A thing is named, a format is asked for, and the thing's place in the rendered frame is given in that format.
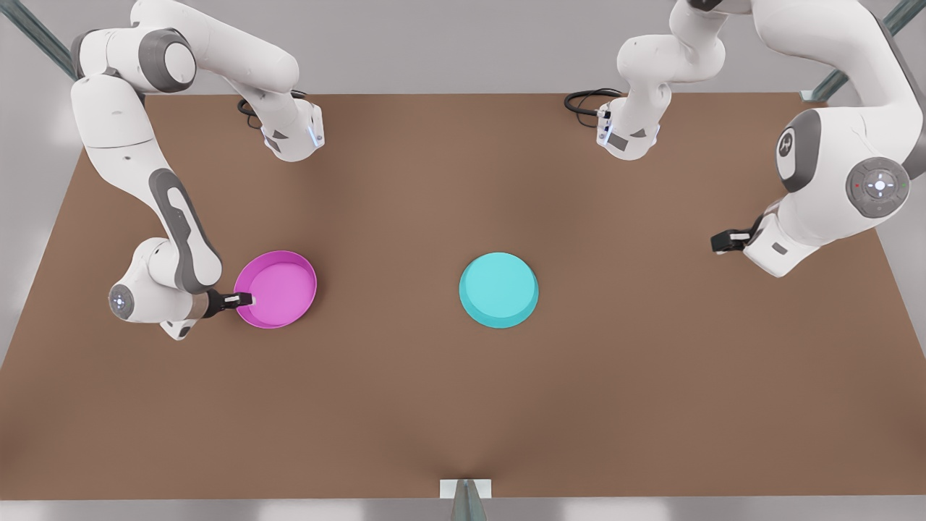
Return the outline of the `pink plate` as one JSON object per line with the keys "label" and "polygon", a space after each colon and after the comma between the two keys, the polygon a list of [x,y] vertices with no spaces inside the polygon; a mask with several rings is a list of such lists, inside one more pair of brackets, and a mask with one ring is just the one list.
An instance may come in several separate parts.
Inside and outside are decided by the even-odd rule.
{"label": "pink plate", "polygon": [[258,329],[281,329],[300,319],[313,303],[318,278],[312,264],[298,253],[276,250],[242,268],[236,292],[252,295],[252,304],[236,310]]}

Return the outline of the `silver frame post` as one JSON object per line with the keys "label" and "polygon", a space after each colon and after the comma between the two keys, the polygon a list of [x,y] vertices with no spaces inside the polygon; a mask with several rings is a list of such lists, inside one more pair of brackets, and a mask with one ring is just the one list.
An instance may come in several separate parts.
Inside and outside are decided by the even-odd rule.
{"label": "silver frame post", "polygon": [[0,0],[2,13],[27,39],[32,41],[71,80],[78,76],[69,49],[53,34],[21,0]]}
{"label": "silver frame post", "polygon": [[824,36],[836,37],[833,44],[807,50],[814,57],[833,68],[819,85],[800,91],[805,103],[833,103],[837,92],[845,85],[852,89],[863,103],[889,103],[890,96],[900,96],[902,88],[916,88],[915,74],[905,62],[897,33],[916,16],[926,11],[926,0],[896,0],[886,16],[880,17],[867,7],[857,7],[848,14],[838,14],[834,27],[820,26]]}
{"label": "silver frame post", "polygon": [[492,498],[492,481],[441,479],[440,498],[453,500],[450,521],[488,521],[483,499]]}

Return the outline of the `blue plate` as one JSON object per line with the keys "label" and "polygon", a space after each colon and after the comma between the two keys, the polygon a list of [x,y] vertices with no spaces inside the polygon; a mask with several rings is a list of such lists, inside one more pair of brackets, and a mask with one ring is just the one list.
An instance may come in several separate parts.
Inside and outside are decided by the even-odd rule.
{"label": "blue plate", "polygon": [[511,329],[535,311],[540,288],[528,263],[506,252],[490,252],[467,264],[459,299],[467,315],[490,329]]}

